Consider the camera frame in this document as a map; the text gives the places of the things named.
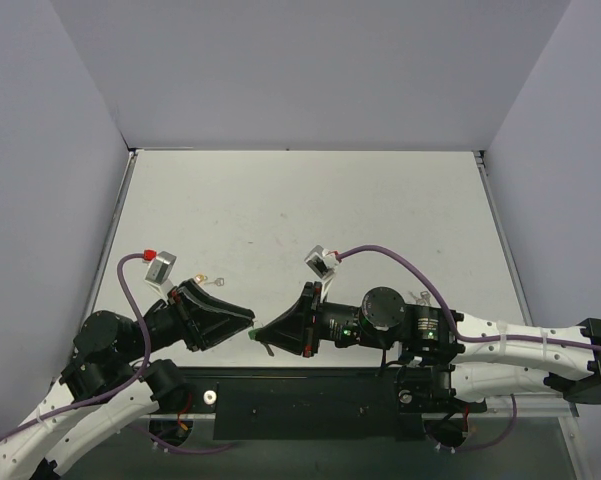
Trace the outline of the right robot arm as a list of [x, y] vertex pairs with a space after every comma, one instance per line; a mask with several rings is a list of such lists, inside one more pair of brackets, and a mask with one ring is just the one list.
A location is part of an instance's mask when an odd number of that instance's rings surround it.
[[423, 374], [425, 396], [439, 409], [519, 393], [601, 405], [600, 319], [557, 329], [510, 324], [409, 304], [389, 287], [375, 287], [360, 305], [350, 306], [327, 301], [314, 282], [250, 337], [304, 358], [315, 356], [322, 342], [382, 352], [397, 347], [400, 394], [413, 394], [410, 385]]

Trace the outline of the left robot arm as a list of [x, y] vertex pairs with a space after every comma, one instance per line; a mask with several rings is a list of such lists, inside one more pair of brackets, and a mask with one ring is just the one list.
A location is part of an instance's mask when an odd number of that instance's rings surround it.
[[89, 450], [136, 419], [159, 410], [181, 412], [193, 390], [170, 359], [146, 354], [183, 342], [215, 347], [249, 328], [255, 314], [187, 280], [144, 314], [144, 324], [101, 310], [74, 339], [75, 353], [49, 393], [0, 440], [0, 479], [58, 479]]

